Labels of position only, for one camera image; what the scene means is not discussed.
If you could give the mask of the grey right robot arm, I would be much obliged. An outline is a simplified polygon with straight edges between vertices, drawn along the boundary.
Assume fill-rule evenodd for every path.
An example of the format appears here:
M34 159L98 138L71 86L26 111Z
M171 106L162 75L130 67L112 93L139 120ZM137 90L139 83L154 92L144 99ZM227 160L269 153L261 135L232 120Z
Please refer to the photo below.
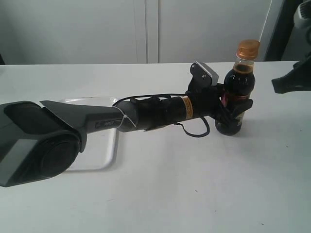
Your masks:
M294 14L294 26L296 28L311 27L311 2L303 1L298 5ZM292 70L286 75L272 79L275 93L285 94L296 91L311 90L311 56L298 61Z

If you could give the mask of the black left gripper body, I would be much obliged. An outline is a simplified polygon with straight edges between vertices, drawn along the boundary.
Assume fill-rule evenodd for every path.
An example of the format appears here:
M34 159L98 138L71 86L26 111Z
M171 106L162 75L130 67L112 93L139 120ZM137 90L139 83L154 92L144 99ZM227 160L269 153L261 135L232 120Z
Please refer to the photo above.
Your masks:
M222 119L225 116L225 108L220 101L222 93L223 85L220 83L215 86L200 88L200 86L191 82L188 85L186 95L192 104L192 118L209 116L213 119Z

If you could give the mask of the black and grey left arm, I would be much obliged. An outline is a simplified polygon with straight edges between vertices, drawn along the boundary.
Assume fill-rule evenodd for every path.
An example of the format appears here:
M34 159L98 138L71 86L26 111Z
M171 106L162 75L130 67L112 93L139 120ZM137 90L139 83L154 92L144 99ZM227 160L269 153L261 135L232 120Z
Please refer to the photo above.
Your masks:
M85 150L87 135L117 129L151 131L183 121L211 117L226 126L252 107L241 99L232 109L220 100L222 85L185 94L123 98L112 106L91 106L45 100L0 106L0 184L10 187L55 177Z

